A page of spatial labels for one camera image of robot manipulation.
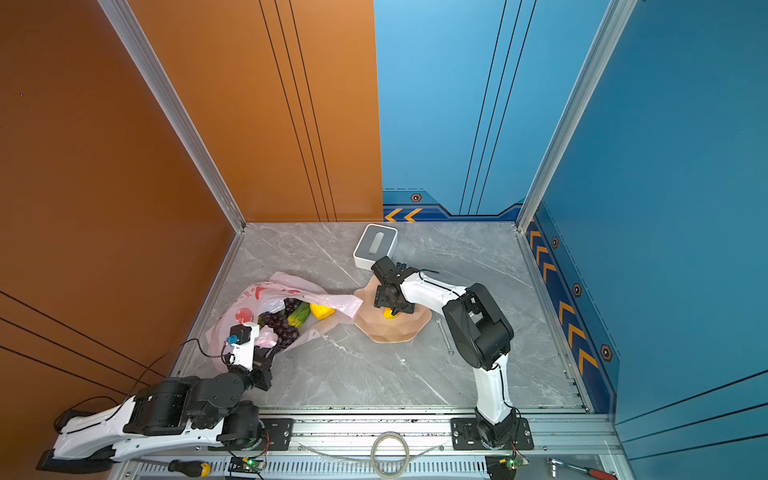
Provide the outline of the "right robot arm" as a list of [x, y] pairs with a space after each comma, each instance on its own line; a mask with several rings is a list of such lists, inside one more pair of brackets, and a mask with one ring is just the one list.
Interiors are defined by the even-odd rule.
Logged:
[[419, 305], [442, 314], [456, 350], [474, 369], [481, 440], [491, 448], [510, 443], [517, 422], [507, 389], [514, 331], [489, 290], [480, 283], [448, 284], [387, 256], [374, 262], [371, 270], [379, 282], [375, 307], [399, 314], [411, 313]]

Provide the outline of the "pink plastic bag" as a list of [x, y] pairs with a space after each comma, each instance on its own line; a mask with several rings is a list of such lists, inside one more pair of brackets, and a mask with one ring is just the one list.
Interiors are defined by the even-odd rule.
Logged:
[[298, 338], [288, 347], [289, 350], [326, 336], [339, 324], [351, 324], [363, 303], [352, 294], [330, 294], [301, 277], [277, 272], [267, 281], [248, 286], [214, 326], [205, 332], [208, 353], [221, 351], [230, 336], [231, 327], [247, 321], [256, 323], [261, 314], [278, 314], [285, 309], [287, 299], [298, 299], [333, 310], [333, 314], [325, 319], [318, 319], [309, 312], [308, 319], [298, 327]]

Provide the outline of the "dark purple grape bunch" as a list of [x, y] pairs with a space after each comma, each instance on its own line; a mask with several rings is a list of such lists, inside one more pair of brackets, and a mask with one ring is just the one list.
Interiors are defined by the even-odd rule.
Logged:
[[260, 326], [270, 327], [278, 336], [276, 347], [285, 349], [298, 338], [298, 329], [290, 326], [287, 317], [293, 312], [301, 301], [288, 298], [283, 301], [283, 309], [278, 312], [264, 312], [259, 315]]

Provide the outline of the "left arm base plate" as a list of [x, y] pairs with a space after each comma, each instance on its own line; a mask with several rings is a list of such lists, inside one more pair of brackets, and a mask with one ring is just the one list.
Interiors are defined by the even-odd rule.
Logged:
[[294, 424], [294, 419], [289, 417], [261, 418], [261, 438], [254, 450], [267, 453], [288, 451]]

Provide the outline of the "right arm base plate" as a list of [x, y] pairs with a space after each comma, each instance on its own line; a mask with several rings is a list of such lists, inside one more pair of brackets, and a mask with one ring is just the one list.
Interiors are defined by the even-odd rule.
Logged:
[[452, 418], [450, 428], [452, 446], [458, 451], [532, 451], [535, 448], [528, 420], [517, 414], [510, 414], [498, 424], [491, 424], [482, 416]]

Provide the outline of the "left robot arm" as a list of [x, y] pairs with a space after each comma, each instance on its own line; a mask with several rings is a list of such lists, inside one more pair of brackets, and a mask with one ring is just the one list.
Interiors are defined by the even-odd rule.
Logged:
[[246, 450], [265, 437], [259, 407], [244, 395], [271, 387], [271, 359], [257, 348], [249, 367], [235, 362], [211, 378], [174, 377], [114, 408], [70, 409], [54, 422], [58, 437], [36, 469], [95, 474], [144, 454], [204, 446]]

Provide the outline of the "orange green papaya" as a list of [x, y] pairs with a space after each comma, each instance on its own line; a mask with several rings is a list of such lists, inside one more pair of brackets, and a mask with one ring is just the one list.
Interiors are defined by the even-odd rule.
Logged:
[[294, 328], [301, 328], [307, 321], [311, 313], [311, 306], [309, 303], [301, 302], [296, 306], [293, 312], [287, 317], [287, 322]]

